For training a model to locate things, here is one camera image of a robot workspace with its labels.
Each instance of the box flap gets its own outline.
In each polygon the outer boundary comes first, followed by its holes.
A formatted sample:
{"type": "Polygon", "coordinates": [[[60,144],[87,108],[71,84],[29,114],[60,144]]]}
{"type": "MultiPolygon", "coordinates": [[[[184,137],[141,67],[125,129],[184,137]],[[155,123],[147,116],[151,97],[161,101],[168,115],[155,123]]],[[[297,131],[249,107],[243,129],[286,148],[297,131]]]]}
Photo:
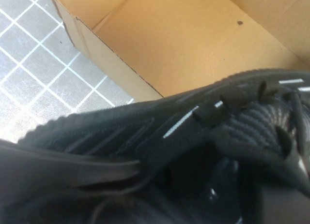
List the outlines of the box flap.
{"type": "Polygon", "coordinates": [[[310,0],[231,0],[310,65],[310,0]]]}
{"type": "Polygon", "coordinates": [[[127,0],[96,34],[163,96],[252,68],[307,68],[230,0],[127,0]]]}
{"type": "Polygon", "coordinates": [[[125,0],[57,0],[72,16],[94,28],[105,16],[125,0]]]}

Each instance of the cardboard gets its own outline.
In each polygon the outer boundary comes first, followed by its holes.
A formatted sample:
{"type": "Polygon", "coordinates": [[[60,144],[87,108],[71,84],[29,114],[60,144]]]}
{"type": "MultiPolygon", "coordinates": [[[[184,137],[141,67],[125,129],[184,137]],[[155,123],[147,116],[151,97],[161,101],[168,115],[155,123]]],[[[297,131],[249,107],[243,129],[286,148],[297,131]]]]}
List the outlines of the cardboard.
{"type": "Polygon", "coordinates": [[[137,101],[248,69],[310,69],[295,29],[277,38],[234,0],[54,1],[74,45],[137,101]]]}

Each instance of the black sneaker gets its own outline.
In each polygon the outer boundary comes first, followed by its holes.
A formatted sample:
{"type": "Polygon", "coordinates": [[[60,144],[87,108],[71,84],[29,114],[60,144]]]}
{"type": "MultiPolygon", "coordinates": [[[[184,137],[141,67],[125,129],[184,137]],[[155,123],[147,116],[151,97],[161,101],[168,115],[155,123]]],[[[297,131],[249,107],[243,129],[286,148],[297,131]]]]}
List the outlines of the black sneaker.
{"type": "MultiPolygon", "coordinates": [[[[263,171],[262,177],[277,178],[310,196],[308,91],[308,72],[280,69],[245,72],[158,101],[50,121],[28,133],[18,145],[23,149],[140,161],[139,175],[126,183],[80,188],[93,195],[136,191],[172,161],[202,148],[209,151],[209,155],[200,154],[200,158],[210,163],[209,168],[218,164],[222,156],[229,157],[238,160],[241,169],[246,168],[245,173],[240,170],[240,181],[245,181],[244,175],[249,172],[254,175],[263,171]]],[[[199,170],[195,178],[201,178],[201,167],[195,170],[199,170]]],[[[171,172],[172,181],[177,174],[182,172],[171,172]]],[[[179,186],[185,182],[172,183],[172,188],[180,187],[177,189],[182,193],[200,191],[207,181],[206,190],[211,191],[207,195],[209,201],[216,200],[217,190],[210,185],[212,172],[205,174],[204,182],[189,181],[199,188],[179,186]]],[[[241,219],[233,217],[231,221],[241,219]]]]}

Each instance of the shoelace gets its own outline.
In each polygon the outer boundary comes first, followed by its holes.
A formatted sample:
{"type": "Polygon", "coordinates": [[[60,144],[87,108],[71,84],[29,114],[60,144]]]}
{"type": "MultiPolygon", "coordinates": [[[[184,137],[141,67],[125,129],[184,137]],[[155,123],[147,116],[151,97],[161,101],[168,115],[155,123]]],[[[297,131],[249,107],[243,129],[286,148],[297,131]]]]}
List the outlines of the shoelace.
{"type": "Polygon", "coordinates": [[[258,87],[246,103],[221,96],[213,140],[226,156],[263,163],[310,197],[310,103],[282,85],[258,87]]]}

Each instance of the floor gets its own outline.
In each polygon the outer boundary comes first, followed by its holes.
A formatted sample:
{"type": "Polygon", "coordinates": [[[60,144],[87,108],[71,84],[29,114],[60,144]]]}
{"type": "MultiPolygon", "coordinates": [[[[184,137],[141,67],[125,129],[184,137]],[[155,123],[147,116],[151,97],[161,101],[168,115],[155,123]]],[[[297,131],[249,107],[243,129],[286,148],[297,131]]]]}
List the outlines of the floor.
{"type": "Polygon", "coordinates": [[[51,0],[0,0],[0,138],[131,102],[73,47],[51,0]]]}

